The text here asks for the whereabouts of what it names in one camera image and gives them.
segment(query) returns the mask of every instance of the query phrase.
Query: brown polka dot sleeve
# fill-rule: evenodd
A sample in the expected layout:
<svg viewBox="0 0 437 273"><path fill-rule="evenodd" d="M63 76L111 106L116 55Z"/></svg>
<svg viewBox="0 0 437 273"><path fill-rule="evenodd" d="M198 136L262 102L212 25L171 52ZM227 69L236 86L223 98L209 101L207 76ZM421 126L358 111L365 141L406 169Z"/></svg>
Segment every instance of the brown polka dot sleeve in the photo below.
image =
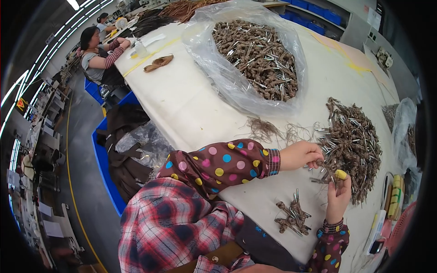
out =
<svg viewBox="0 0 437 273"><path fill-rule="evenodd" d="M265 149L251 139L207 145L194 152L173 151L156 177L171 177L194 187L205 198L253 178L279 171L277 149Z"/></svg>
<svg viewBox="0 0 437 273"><path fill-rule="evenodd" d="M317 231L319 242L307 264L306 272L337 273L340 270L341 254L349 245L349 229L343 220L329 225L326 220L323 228Z"/></svg>

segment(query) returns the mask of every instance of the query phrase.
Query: black hair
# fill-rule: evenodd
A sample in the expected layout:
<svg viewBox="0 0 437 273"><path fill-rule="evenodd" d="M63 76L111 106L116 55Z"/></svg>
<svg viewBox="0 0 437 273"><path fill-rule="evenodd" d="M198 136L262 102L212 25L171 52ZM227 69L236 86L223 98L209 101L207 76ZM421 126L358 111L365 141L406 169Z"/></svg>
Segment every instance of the black hair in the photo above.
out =
<svg viewBox="0 0 437 273"><path fill-rule="evenodd" d="M108 17L109 14L107 14L106 12L100 14L99 17L97 17L97 23L101 23L100 20L102 20L103 18Z"/></svg>
<svg viewBox="0 0 437 273"><path fill-rule="evenodd" d="M96 26L92 26L89 28L85 28L82 34L80 35L80 49L87 50L89 47L89 42L91 41L91 37L93 37L96 30L99 31L99 28Z"/></svg>

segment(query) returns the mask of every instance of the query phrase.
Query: blue plastic bin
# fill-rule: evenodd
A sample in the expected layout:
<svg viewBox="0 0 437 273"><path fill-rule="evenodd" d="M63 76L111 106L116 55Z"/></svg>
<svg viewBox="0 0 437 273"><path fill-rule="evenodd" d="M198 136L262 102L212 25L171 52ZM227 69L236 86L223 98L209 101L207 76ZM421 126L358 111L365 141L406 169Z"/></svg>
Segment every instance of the blue plastic bin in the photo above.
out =
<svg viewBox="0 0 437 273"><path fill-rule="evenodd" d="M325 10L323 17L325 17L327 20L333 22L336 25L340 25L341 23L341 17L330 10Z"/></svg>
<svg viewBox="0 0 437 273"><path fill-rule="evenodd" d="M281 16L282 18L284 18L284 19L287 19L287 20L290 20L290 14L289 13L285 13L285 14L280 14L279 16Z"/></svg>
<svg viewBox="0 0 437 273"><path fill-rule="evenodd" d="M139 102L134 93L131 91L118 104L139 104ZM96 129L106 130L107 128L108 121L105 117ZM97 132L95 130L91 135L91 140L93 142L94 154L96 156L97 165L99 166L100 175L102 175L103 184L105 185L106 191L111 198L115 210L117 211L118 215L121 216L126 207L126 203L123 201L123 198L121 197L116 185L114 182L112 182L111 176L109 175L108 153L106 152L105 147L97 144Z"/></svg>
<svg viewBox="0 0 437 273"><path fill-rule="evenodd" d="M291 4L306 10L308 9L308 2L304 0L291 0Z"/></svg>
<svg viewBox="0 0 437 273"><path fill-rule="evenodd" d="M308 28L311 29L311 30L314 30L315 32L317 32L317 33L319 33L321 35L325 35L325 29L320 27L320 26L318 26L318 25L316 25L316 24L309 23L308 24Z"/></svg>
<svg viewBox="0 0 437 273"><path fill-rule="evenodd" d="M318 14L320 16L323 16L325 14L325 9L316 5L313 5L311 3L308 4L308 10L314 12L315 14Z"/></svg>
<svg viewBox="0 0 437 273"><path fill-rule="evenodd" d="M97 84L90 82L85 78L85 84L83 87L95 100L97 100L100 105L104 103L102 96L100 95L100 90L102 87L99 86L99 89L97 89Z"/></svg>
<svg viewBox="0 0 437 273"><path fill-rule="evenodd" d="M298 16L295 16L293 18L293 22L298 23L299 25L304 26L306 28L308 27L308 24L311 23L310 20Z"/></svg>

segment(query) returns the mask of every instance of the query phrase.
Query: woman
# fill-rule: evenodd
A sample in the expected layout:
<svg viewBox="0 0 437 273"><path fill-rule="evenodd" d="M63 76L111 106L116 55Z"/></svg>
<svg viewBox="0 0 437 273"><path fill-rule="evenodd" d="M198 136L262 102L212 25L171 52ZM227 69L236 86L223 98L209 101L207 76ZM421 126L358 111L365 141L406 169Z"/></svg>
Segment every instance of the woman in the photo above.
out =
<svg viewBox="0 0 437 273"><path fill-rule="evenodd" d="M121 271L338 272L349 244L343 214L351 197L350 176L337 182L337 190L329 184L326 219L323 228L313 233L318 242L306 265L294 261L262 226L236 207L210 200L225 188L250 183L255 177L262 179L305 164L317 169L317 160L323 160L320 147L305 141L281 151L238 139L194 152L171 152L156 179L140 189L121 216Z"/></svg>
<svg viewBox="0 0 437 273"><path fill-rule="evenodd" d="M86 28L80 36L80 49L83 50L82 68L85 76L108 91L124 87L125 80L114 65L130 46L125 38L116 38L110 44L99 44L98 27Z"/></svg>
<svg viewBox="0 0 437 273"><path fill-rule="evenodd" d="M106 12L100 14L100 16L97 17L97 27L99 28L100 43L102 43L103 40L105 39L107 31L113 31L114 29L117 29L114 26L107 26L103 24L107 19L108 19L108 14Z"/></svg>

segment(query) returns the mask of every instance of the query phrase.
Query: white work table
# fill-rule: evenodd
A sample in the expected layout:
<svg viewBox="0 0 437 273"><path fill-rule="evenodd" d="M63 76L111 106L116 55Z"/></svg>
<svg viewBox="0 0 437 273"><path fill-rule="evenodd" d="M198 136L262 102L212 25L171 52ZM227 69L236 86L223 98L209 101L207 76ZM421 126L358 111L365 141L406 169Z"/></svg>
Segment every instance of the white work table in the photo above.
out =
<svg viewBox="0 0 437 273"><path fill-rule="evenodd" d="M387 171L397 172L392 156L391 133L386 125L381 106L399 102L399 98L388 94L370 72L360 72L347 65L346 58L339 51L320 44L310 34L310 30L289 22L299 35L307 62L308 87L301 110L287 120L262 117L285 131L290 122L301 126L312 126L319 121L320 126L328 126L328 97L341 100L344 105L356 103L376 124L376 133L383 150L382 164L375 180L375 190L368 195L368 202L361 206L349 205L345 213L345 223L350 229L350 243L343 254L340 272L350 272L351 267L359 268L358 260L369 235L375 212L380 207L382 183ZM246 126L247 115L242 114L222 101L211 88L211 83L186 52L180 38L185 24L170 24L154 30L142 38L143 41L161 33L164 40L147 47L149 53L158 51L132 70L141 59L128 59L133 49L128 49L116 62L118 70L125 76L138 101L155 122L159 130L175 149L194 151L214 142L229 142L249 136ZM143 72L146 65L158 57L174 55L167 66L151 73ZM284 142L263 143L266 148L284 148ZM240 209L259 226L281 243L297 260L305 263L313 252L317 241L317 229L322 226L326 212L325 186L310 182L319 170L308 169L282 172L263 180L254 179L250 183L229 187L219 195L222 199ZM308 236L298 237L292 230L279 233L276 217L285 214L276 207L278 201L286 204L299 188L302 209L312 215L305 224L312 228Z"/></svg>

